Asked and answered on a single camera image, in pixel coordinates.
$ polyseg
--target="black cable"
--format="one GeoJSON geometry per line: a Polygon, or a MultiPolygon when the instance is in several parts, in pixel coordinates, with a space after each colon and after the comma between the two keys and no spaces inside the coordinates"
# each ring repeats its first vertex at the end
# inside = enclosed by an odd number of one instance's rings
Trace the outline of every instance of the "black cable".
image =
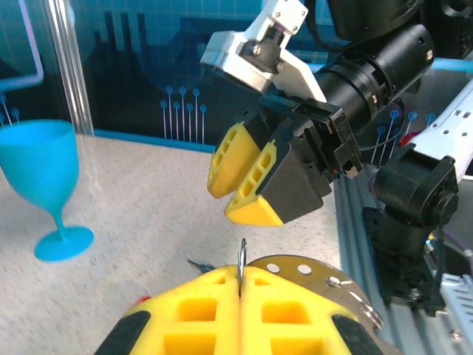
{"type": "Polygon", "coordinates": [[[437,271],[432,283],[432,291],[430,297],[430,305],[432,307],[438,306],[438,299],[440,297],[440,287],[442,285],[442,276],[445,271],[445,237],[443,233],[443,226],[438,226],[438,240],[436,240],[437,249],[437,271]]]}
{"type": "Polygon", "coordinates": [[[354,48],[354,46],[358,45],[358,42],[352,42],[349,44],[345,44],[344,46],[331,46],[326,44],[322,41],[322,38],[319,35],[319,31],[317,30],[317,0],[305,0],[304,3],[305,7],[308,9],[307,17],[305,19],[305,23],[307,24],[307,28],[309,29],[310,34],[312,35],[313,40],[323,49],[328,50],[329,52],[334,53],[341,53],[346,50],[350,50],[354,48]]]}
{"type": "Polygon", "coordinates": [[[372,149],[379,148],[380,146],[384,146],[384,145],[392,142],[393,140],[401,137],[404,134],[404,131],[406,130],[406,127],[407,127],[407,123],[409,122],[409,120],[407,119],[406,108],[404,106],[404,102],[400,98],[396,98],[392,103],[394,105],[396,105],[397,107],[399,107],[399,109],[401,110],[401,114],[402,114],[402,126],[399,129],[399,132],[396,133],[395,135],[393,135],[387,141],[381,142],[381,143],[376,144],[374,146],[361,146],[361,147],[359,147],[360,152],[366,152],[367,150],[372,150],[372,149]]]}

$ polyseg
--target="blue wine glass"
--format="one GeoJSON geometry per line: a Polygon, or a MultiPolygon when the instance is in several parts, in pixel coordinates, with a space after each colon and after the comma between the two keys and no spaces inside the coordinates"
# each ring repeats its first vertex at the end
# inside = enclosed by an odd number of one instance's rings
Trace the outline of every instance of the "blue wine glass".
{"type": "Polygon", "coordinates": [[[94,240],[87,228],[65,227],[62,211],[79,179],[74,127],[60,120],[22,121],[0,129],[0,167],[13,189],[48,211],[58,228],[40,240],[35,256],[62,261],[85,251],[94,240]]]}

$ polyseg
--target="speckled countertop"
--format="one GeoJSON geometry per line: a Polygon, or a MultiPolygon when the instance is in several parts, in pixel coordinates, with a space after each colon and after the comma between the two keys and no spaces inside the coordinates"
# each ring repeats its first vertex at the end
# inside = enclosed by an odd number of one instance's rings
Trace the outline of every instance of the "speckled countertop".
{"type": "Polygon", "coordinates": [[[325,206],[279,229],[235,226],[206,190],[210,156],[78,137],[81,179],[66,224],[90,227],[92,247],[62,263],[33,249],[55,227],[0,174],[0,354],[92,354],[139,297],[198,275],[186,259],[237,263],[299,254],[340,267],[333,194],[325,206]]]}

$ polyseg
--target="wine glass stem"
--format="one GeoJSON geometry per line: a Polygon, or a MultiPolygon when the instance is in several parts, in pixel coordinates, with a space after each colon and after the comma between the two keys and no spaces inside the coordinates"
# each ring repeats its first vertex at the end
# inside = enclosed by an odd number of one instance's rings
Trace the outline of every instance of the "wine glass stem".
{"type": "Polygon", "coordinates": [[[56,226],[58,227],[58,233],[59,233],[59,237],[61,238],[61,242],[67,242],[68,239],[66,237],[66,227],[64,226],[61,213],[55,213],[53,217],[54,217],[56,226]]]}

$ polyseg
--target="metal disc with holes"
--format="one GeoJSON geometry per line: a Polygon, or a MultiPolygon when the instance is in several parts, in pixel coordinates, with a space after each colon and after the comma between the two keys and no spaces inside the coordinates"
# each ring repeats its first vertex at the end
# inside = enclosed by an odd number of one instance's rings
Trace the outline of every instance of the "metal disc with holes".
{"type": "Polygon", "coordinates": [[[392,345],[383,341],[376,332],[382,318],[372,308],[366,294],[346,274],[326,263],[295,255],[273,255],[249,263],[300,285],[352,311],[360,324],[385,355],[401,355],[392,345]]]}

